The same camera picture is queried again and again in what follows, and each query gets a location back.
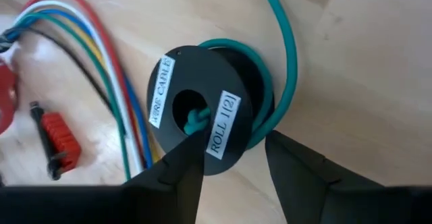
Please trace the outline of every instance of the wooden table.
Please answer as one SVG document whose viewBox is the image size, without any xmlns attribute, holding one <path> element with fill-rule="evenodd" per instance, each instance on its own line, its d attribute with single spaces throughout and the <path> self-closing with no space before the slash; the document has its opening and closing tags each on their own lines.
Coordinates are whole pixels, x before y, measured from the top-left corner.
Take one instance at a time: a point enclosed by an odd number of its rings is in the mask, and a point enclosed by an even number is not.
<svg viewBox="0 0 432 224">
<path fill-rule="evenodd" d="M 10 26 L 26 1 L 0 0 L 0 28 Z M 112 34 L 142 106 L 150 72 L 164 52 L 218 37 L 254 47 L 280 99 L 285 55 L 266 0 L 88 1 Z M 431 1 L 282 0 L 296 36 L 300 77 L 277 130 L 379 183 L 431 184 Z M 20 106 L 0 136 L 5 183 L 122 183 L 115 121 L 88 82 L 47 40 L 28 35 L 20 46 L 13 54 Z M 47 177 L 28 114 L 35 99 L 61 112 L 84 149 L 80 167 L 57 182 Z M 263 144 L 229 171 L 205 178 L 197 222 L 284 222 Z"/>
</svg>

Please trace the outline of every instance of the black spool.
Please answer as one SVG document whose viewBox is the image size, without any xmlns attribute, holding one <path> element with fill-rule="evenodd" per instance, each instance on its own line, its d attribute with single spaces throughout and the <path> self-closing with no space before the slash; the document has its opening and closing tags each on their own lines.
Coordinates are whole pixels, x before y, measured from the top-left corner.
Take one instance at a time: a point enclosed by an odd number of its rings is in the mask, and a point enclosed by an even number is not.
<svg viewBox="0 0 432 224">
<path fill-rule="evenodd" d="M 263 102 L 263 79 L 258 68 L 247 56 L 229 48 L 183 46 L 171 50 L 166 56 L 175 60 L 175 63 L 159 128 L 151 124 L 157 141 L 165 152 L 169 152 L 188 137 L 183 127 L 192 109 L 210 108 L 207 130 L 211 130 L 221 93 L 232 93 L 240 97 L 241 101 L 223 157 L 219 160 L 213 155 L 205 154 L 205 175 L 228 170 L 246 150 L 253 119 Z M 154 107 L 152 101 L 160 63 L 161 61 L 153 69 L 148 83 L 149 119 L 152 119 L 151 108 Z M 161 92 L 161 86 L 165 85 L 157 85 L 156 93 Z"/>
</svg>

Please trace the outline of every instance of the spool center hole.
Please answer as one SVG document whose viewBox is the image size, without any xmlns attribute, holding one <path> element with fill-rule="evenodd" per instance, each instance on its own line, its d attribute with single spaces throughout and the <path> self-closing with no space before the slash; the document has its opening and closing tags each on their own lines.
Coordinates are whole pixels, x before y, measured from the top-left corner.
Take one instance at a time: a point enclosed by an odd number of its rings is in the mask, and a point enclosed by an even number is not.
<svg viewBox="0 0 432 224">
<path fill-rule="evenodd" d="M 181 131 L 188 121 L 188 114 L 193 109 L 203 110 L 207 107 L 204 97 L 194 90 L 179 92 L 173 101 L 174 121 Z"/>
</svg>

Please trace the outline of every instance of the red wire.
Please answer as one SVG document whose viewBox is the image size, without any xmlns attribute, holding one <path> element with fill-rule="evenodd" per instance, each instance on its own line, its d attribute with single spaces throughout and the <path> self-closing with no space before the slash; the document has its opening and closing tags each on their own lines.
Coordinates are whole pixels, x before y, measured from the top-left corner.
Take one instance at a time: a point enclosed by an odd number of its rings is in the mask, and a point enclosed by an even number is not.
<svg viewBox="0 0 432 224">
<path fill-rule="evenodd" d="M 33 3 L 36 3 L 38 1 L 40 1 L 40 0 L 29 0 L 25 4 L 23 10 L 26 9 L 27 7 L 29 7 L 30 5 L 32 5 Z M 117 78 L 118 78 L 119 83 L 120 83 L 121 91 L 123 92 L 123 96 L 126 100 L 126 105 L 128 107 L 128 114 L 129 114 L 130 120 L 132 121 L 132 127 L 134 130 L 134 136 L 136 139 L 137 147 L 140 150 L 140 154 L 142 156 L 143 155 L 142 148 L 141 148 L 141 145 L 139 144 L 138 130 L 136 128 L 136 124 L 134 123 L 134 115 L 132 113 L 132 106 L 130 104 L 130 98 L 128 95 L 128 91 L 126 90 L 126 84 L 125 84 L 122 69 L 121 69 L 122 67 L 120 66 L 119 59 L 117 58 L 117 55 L 115 54 L 114 46 L 111 43 L 111 41 L 109 40 L 109 36 L 108 36 L 107 32 L 105 31 L 105 29 L 102 25 L 102 22 L 99 20 L 96 12 L 87 3 L 87 1 L 85 1 L 85 0 L 75 0 L 75 1 L 78 2 L 82 6 L 82 8 L 84 8 L 84 10 L 86 11 L 86 13 L 88 14 L 88 16 L 90 18 L 90 21 L 93 23 L 93 25 L 95 26 L 99 35 L 101 36 L 101 40 L 102 40 L 103 44 L 107 48 L 108 55 L 110 56 L 110 58 L 113 62 L 115 74 L 117 75 Z"/>
</svg>

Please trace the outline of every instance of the yellow wire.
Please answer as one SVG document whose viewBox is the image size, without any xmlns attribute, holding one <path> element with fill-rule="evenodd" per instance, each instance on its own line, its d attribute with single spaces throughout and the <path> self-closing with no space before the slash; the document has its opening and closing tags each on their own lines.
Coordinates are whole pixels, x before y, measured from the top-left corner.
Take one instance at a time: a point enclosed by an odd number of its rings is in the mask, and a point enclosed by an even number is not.
<svg viewBox="0 0 432 224">
<path fill-rule="evenodd" d="M 96 43 L 95 43 L 95 41 L 91 38 L 91 37 L 89 37 L 89 35 L 87 35 L 80 27 L 78 27 L 75 23 L 73 23 L 73 22 L 71 22 L 71 21 L 69 21 L 68 19 L 64 19 L 64 22 L 74 31 L 74 32 L 76 32 L 76 34 L 80 37 L 80 38 L 82 38 L 82 40 L 84 40 L 85 41 L 85 43 L 88 45 L 88 47 L 90 48 L 90 50 L 94 53 L 94 55 L 96 56 L 96 58 L 98 59 L 98 61 L 99 61 L 99 63 L 103 66 L 103 68 L 105 69 L 105 71 L 107 70 L 107 67 L 106 67 L 106 65 L 105 65 L 105 62 L 103 61 L 103 58 L 102 58 L 102 54 L 101 54 L 101 51 L 99 50 L 99 48 L 96 46 Z M 133 115 L 133 118 L 134 118 L 134 125 L 135 125 L 135 127 L 136 127 L 136 129 L 138 130 L 138 131 L 140 131 L 140 129 L 139 129 L 139 127 L 138 127 L 138 121 L 136 120 L 136 112 L 134 111 L 134 115 Z M 142 144 L 142 139 L 140 140 L 140 135 L 141 134 L 139 134 L 139 137 L 138 137 L 138 139 L 137 139 L 137 141 L 140 143 L 140 144 Z M 151 144 L 151 143 L 149 143 L 149 146 L 150 146 L 150 150 L 151 150 L 151 156 L 152 156 L 152 161 L 154 162 L 154 163 L 156 163 L 158 160 L 159 160 L 159 155 L 158 155 L 158 153 L 157 153 L 157 150 L 156 150 L 156 147 L 153 145 L 153 144 Z"/>
</svg>

